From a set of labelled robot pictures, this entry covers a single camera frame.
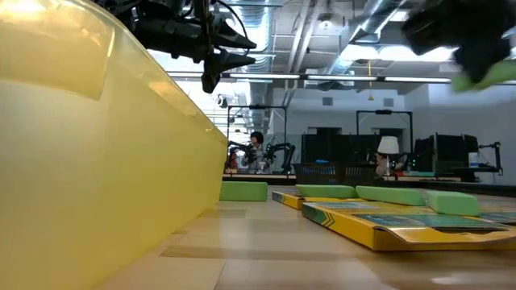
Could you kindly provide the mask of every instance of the white lamp shade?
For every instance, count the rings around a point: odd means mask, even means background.
[[[397,144],[397,138],[393,136],[381,137],[378,152],[382,154],[399,154],[400,147]]]

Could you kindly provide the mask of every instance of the green sponge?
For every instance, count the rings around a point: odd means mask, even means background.
[[[346,185],[296,185],[299,193],[304,197],[336,197],[353,198],[357,197],[356,190]]]
[[[481,208],[476,197],[465,193],[429,191],[428,205],[436,213],[479,216]]]
[[[451,80],[451,85],[456,92],[467,90],[481,90],[502,83],[516,79],[516,62],[513,60],[503,60],[493,65],[485,77],[477,84],[473,84],[469,77],[461,74]]]
[[[357,186],[356,191],[360,198],[367,200],[385,201],[400,205],[427,205],[421,191],[416,189]]]
[[[223,181],[220,201],[267,201],[265,182]]]

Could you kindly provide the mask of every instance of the yellow box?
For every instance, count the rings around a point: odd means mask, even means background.
[[[304,197],[297,190],[282,190],[273,192],[273,200],[288,205],[295,209],[301,209],[303,202],[324,202],[324,201],[364,201],[361,198],[334,198],[334,197]]]
[[[374,251],[514,250],[516,228],[384,202],[316,202],[304,217]]]
[[[227,139],[113,15],[0,0],[0,289],[86,290],[218,200]]]

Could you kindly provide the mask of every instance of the yellow plastic container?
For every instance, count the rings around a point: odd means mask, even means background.
[[[227,140],[88,1],[0,0],[0,289],[89,289],[218,200]]]

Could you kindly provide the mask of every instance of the black basket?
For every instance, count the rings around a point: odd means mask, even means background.
[[[371,185],[375,164],[294,164],[298,184]]]

